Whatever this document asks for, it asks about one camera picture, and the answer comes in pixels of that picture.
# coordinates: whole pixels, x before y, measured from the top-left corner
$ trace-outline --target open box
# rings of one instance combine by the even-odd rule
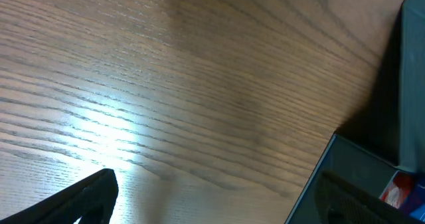
[[[328,171],[375,199],[401,171],[425,173],[425,0],[404,0],[370,102],[334,133],[287,224],[326,223],[315,191]]]

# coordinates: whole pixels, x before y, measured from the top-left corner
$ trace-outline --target black object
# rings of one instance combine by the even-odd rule
[[[381,223],[380,212],[389,217],[399,215],[395,209],[385,211],[387,204],[378,198],[398,170],[425,173],[423,159],[425,0],[404,0],[369,102],[335,131],[286,223],[320,224],[327,223],[329,217],[336,223],[358,223],[356,218],[361,216],[367,216],[362,223]],[[316,202],[315,192],[324,191],[321,176],[328,171],[339,177],[324,174],[327,183],[333,183],[327,200],[336,198],[329,195],[343,195],[348,208],[361,216],[347,219],[346,211],[334,209],[326,210],[329,216],[324,214],[321,205],[329,202]],[[353,197],[352,192],[364,192],[368,201]],[[376,219],[370,219],[368,211]]]
[[[112,169],[102,169],[53,196],[0,221],[0,224],[107,224],[118,184]]]

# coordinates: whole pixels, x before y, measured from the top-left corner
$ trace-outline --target wood grain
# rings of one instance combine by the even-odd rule
[[[0,0],[0,218],[103,168],[112,223],[283,223],[402,0]]]

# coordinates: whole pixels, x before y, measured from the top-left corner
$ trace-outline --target item inside box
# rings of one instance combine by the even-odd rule
[[[382,193],[381,200],[425,222],[425,175],[398,171]]]

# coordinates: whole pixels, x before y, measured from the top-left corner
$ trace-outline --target wooden surface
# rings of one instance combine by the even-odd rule
[[[402,0],[0,0],[0,218],[103,168],[112,223],[283,223]]]

